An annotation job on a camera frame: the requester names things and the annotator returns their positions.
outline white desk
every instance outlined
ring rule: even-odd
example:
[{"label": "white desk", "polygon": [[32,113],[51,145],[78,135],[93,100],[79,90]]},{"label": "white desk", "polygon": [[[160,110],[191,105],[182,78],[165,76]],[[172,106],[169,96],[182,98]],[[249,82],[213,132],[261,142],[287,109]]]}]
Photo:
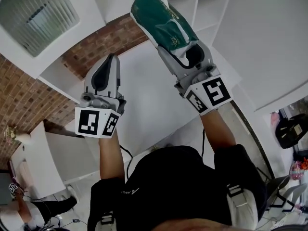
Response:
[{"label": "white desk", "polygon": [[62,191],[66,184],[99,169],[85,139],[47,133],[43,122],[31,132],[31,144],[21,144],[11,160],[17,180],[21,179],[18,166],[27,162],[33,180],[29,193],[34,198]]}]

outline floor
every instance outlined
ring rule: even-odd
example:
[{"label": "floor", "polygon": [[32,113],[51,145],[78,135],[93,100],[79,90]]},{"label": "floor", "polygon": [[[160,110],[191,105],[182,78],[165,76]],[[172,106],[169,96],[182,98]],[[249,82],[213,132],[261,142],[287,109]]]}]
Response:
[{"label": "floor", "polygon": [[[263,170],[266,174],[269,174],[256,143],[254,142],[248,129],[244,126],[243,122],[240,120],[238,114],[235,112],[232,105],[230,103],[225,104],[224,106],[219,108],[219,112],[222,115],[225,122],[227,123],[227,125],[230,127],[231,131],[234,133],[237,143],[242,144],[246,148],[247,153],[250,156],[253,163],[261,170]],[[203,127],[201,119],[197,117],[188,124],[186,124],[185,126],[178,129],[169,137],[157,143],[155,147],[158,148],[164,147],[168,143],[171,143],[173,145],[188,145],[195,148],[201,154],[202,138],[203,138],[202,132],[203,132]],[[138,161],[146,154],[150,153],[151,149],[152,148],[134,157],[129,167],[129,173],[128,173],[129,175],[131,175],[131,173],[133,172]],[[203,162],[204,164],[214,168],[214,153],[207,139],[205,140],[205,152],[204,152]],[[80,219],[81,221],[87,222],[90,212],[90,188],[93,184],[99,181],[99,179],[100,179],[99,172],[97,172],[85,179],[82,179],[72,184],[72,186],[76,189],[80,197],[80,203],[76,205],[74,211],[64,213],[61,215],[62,225],[72,222],[72,219]],[[55,194],[55,197],[59,200],[61,195],[63,194],[67,195],[67,193],[64,191]],[[48,199],[55,200],[54,196],[50,196],[48,197]],[[54,223],[57,223],[57,220],[55,218],[53,218],[53,221]],[[68,229],[74,231],[86,230],[86,225],[83,224],[82,222],[72,223],[67,227]]]}]

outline green plastic bag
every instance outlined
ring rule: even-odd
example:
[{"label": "green plastic bag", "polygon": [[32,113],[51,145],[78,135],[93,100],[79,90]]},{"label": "green plastic bag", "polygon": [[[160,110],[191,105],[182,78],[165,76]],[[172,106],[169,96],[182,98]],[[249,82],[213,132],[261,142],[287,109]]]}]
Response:
[{"label": "green plastic bag", "polygon": [[135,0],[131,15],[153,37],[157,45],[178,57],[182,57],[198,41],[184,17],[170,4],[168,8],[161,0]]}]

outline brick wall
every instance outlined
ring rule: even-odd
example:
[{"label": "brick wall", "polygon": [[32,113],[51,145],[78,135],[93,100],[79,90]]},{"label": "brick wall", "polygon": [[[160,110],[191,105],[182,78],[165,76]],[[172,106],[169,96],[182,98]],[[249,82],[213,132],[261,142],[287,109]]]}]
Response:
[{"label": "brick wall", "polygon": [[0,55],[0,169],[19,146],[6,143],[6,125],[31,132],[42,120],[46,130],[62,128],[75,117],[75,103],[38,79],[24,73]]},{"label": "brick wall", "polygon": [[92,33],[62,55],[63,63],[83,79],[89,69],[109,53],[119,55],[145,42],[147,36],[132,20],[123,15]]}]

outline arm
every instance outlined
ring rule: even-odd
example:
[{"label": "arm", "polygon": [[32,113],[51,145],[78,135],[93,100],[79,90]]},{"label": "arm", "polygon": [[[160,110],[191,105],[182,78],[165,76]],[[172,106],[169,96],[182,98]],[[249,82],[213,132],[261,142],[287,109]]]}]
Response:
[{"label": "arm", "polygon": [[124,163],[115,130],[111,139],[99,139],[101,179],[125,178]]},{"label": "arm", "polygon": [[[17,190],[19,193],[22,193],[22,190],[18,188]],[[26,202],[23,200],[23,195],[16,193],[16,200],[18,202],[19,211],[18,214],[20,215],[21,219],[24,221],[24,223],[28,223],[31,221],[31,213],[30,210],[26,204]]]},{"label": "arm", "polygon": [[207,139],[215,152],[236,145],[234,135],[217,110],[201,116]]}]

